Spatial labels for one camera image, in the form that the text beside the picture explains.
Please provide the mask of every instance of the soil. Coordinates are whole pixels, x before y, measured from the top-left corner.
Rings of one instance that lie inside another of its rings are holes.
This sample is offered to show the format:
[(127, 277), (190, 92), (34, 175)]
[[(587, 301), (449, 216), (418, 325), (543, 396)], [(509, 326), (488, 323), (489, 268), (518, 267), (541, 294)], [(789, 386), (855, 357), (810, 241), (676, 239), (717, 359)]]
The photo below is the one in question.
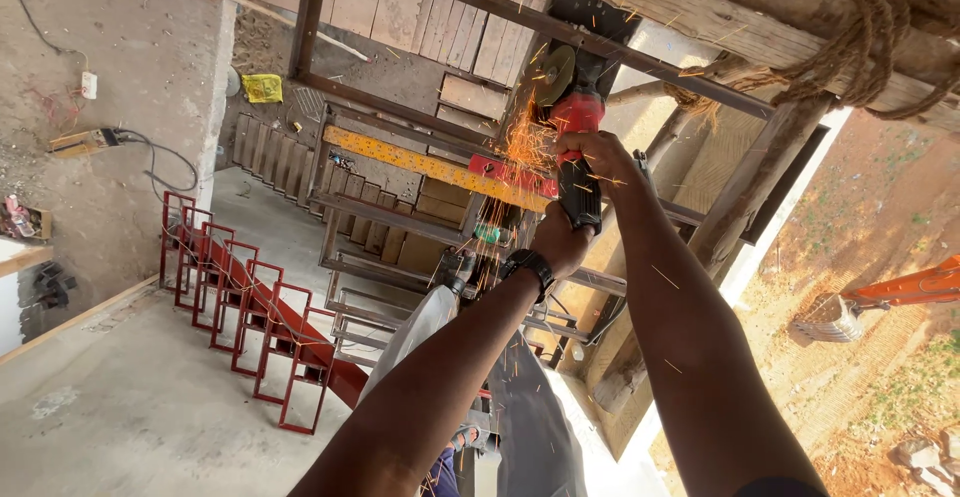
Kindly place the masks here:
[[(905, 368), (954, 341), (960, 305), (868, 311), (853, 343), (812, 342), (791, 321), (820, 293), (891, 280), (958, 252), (960, 144), (858, 110), (734, 307), (771, 396), (834, 495), (926, 490), (887, 452), (918, 427), (956, 423), (956, 375), (937, 391), (910, 388), (906, 397), (925, 409), (906, 409), (895, 423), (873, 419), (883, 416), (878, 396), (890, 395)], [(663, 434), (651, 454), (682, 495)]]

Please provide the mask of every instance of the grinding disc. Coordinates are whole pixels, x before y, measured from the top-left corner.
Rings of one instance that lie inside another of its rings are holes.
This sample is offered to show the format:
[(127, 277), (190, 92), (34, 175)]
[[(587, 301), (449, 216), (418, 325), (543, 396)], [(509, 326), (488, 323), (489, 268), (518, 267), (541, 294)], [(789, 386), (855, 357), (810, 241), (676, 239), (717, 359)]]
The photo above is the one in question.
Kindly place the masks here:
[(573, 70), (576, 66), (577, 55), (573, 47), (564, 45), (553, 51), (540, 68), (542, 79), (537, 79), (534, 101), (541, 107), (552, 106), (567, 86), (573, 82)]

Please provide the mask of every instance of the angle grinder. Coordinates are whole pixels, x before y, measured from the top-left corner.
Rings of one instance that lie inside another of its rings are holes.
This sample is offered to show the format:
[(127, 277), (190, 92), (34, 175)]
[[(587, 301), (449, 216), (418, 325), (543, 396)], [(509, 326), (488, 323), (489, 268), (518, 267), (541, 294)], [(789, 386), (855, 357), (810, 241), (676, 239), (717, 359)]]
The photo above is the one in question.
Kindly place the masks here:
[[(597, 133), (606, 113), (603, 99), (592, 82), (579, 82), (576, 53), (569, 45), (553, 51), (540, 67), (534, 102), (544, 109), (557, 135)], [(559, 203), (574, 229), (593, 225), (594, 234), (602, 227), (600, 219), (600, 183), (590, 164), (578, 151), (557, 157)]]

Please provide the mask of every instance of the yellow ruler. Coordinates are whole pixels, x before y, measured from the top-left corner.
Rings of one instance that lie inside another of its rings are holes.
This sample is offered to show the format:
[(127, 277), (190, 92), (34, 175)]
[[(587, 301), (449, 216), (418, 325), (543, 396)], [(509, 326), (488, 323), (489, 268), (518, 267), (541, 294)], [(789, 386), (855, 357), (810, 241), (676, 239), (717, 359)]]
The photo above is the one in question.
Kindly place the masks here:
[(476, 191), (523, 209), (543, 213), (546, 205), (550, 203), (550, 199), (532, 191), (508, 185), (492, 178), (484, 178), (462, 166), (418, 154), (406, 148), (394, 146), (382, 140), (336, 126), (326, 126), (326, 129), (323, 130), (323, 140), (365, 158), (390, 163), (401, 169), (423, 174), (463, 189)]

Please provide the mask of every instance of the black wristwatch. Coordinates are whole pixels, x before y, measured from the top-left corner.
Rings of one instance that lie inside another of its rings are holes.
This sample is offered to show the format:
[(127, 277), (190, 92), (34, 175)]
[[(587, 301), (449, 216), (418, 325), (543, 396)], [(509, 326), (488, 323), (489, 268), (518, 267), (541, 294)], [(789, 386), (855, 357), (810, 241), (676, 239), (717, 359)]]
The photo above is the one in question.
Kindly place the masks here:
[(503, 267), (500, 269), (500, 279), (509, 278), (513, 272), (521, 268), (529, 268), (539, 277), (540, 295), (536, 299), (536, 303), (542, 304), (546, 297), (553, 292), (553, 287), (557, 283), (553, 278), (553, 269), (536, 251), (519, 249), (514, 251), (510, 257), (507, 257), (507, 261), (503, 263)]

